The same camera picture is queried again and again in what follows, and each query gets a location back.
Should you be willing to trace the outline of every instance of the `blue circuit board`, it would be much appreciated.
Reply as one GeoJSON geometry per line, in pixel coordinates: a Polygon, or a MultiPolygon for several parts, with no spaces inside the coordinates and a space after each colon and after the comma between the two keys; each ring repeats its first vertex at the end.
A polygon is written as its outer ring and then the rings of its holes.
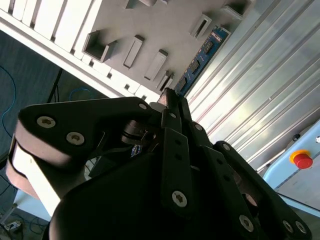
{"type": "Polygon", "coordinates": [[[175,86],[174,90],[178,96],[184,96],[196,82],[209,61],[217,53],[223,42],[228,38],[230,32],[223,27],[215,26],[197,55],[185,70],[183,76],[175,86]]]}

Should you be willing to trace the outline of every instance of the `corrugated metal panel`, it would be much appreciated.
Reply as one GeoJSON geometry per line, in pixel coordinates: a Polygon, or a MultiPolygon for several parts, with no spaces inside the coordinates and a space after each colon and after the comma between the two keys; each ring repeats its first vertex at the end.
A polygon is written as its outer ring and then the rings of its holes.
{"type": "Polygon", "coordinates": [[[320,117],[320,1],[257,1],[187,98],[255,169],[320,117]]]}

